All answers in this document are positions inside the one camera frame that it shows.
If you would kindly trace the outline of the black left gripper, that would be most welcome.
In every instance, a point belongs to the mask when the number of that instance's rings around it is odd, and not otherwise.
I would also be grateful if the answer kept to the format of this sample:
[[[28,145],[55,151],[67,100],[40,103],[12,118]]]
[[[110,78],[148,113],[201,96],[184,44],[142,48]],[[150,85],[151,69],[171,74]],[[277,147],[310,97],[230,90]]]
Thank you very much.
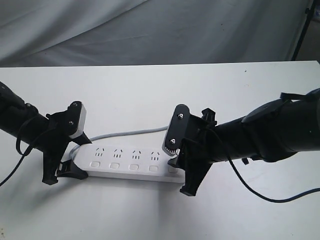
[[[70,142],[74,142],[79,146],[92,143],[84,132],[73,139],[68,136],[67,109],[53,114],[48,113],[46,115],[48,124],[46,129],[41,132],[41,152],[43,153],[42,182],[47,185],[56,184],[58,178],[78,180],[88,178],[88,173],[80,169],[72,159],[62,161]]]

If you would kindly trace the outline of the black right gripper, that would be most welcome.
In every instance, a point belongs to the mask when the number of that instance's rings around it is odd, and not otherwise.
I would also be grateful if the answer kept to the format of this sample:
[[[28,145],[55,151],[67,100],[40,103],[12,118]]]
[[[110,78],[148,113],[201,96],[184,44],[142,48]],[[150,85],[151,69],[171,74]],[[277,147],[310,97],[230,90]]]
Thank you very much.
[[[168,165],[185,171],[185,184],[179,190],[188,197],[195,197],[208,173],[211,163],[206,151],[207,127],[217,125],[216,113],[210,108],[201,111],[198,117],[190,113],[189,122],[177,154],[171,156]]]

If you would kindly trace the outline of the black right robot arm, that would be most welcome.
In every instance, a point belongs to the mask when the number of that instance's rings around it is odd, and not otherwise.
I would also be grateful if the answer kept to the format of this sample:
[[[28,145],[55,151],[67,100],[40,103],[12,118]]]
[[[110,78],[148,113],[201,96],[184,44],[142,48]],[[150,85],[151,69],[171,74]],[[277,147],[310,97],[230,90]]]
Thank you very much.
[[[175,107],[162,144],[168,164],[185,173],[180,192],[196,195],[212,164],[240,159],[275,163],[299,152],[320,149],[320,91],[281,93],[238,119],[218,124],[215,112],[202,115]]]

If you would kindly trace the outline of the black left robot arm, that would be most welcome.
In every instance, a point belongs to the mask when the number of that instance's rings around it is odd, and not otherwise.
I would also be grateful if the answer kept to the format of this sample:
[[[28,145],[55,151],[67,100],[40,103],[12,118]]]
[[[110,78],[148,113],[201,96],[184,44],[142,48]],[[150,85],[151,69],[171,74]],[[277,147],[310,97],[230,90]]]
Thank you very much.
[[[24,159],[33,149],[43,154],[42,182],[54,185],[59,178],[83,180],[88,177],[72,159],[62,161],[70,142],[91,143],[84,132],[87,111],[81,101],[65,111],[41,115],[4,83],[0,84],[0,129],[16,138],[15,148]]]

